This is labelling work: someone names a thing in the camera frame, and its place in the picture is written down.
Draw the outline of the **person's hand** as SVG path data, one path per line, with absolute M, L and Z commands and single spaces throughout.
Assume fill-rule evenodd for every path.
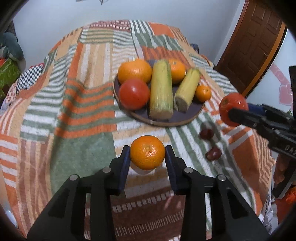
M 285 179 L 285 171 L 288 168 L 290 160 L 287 156 L 279 154 L 276 160 L 275 171 L 273 175 L 274 183 L 278 185 Z

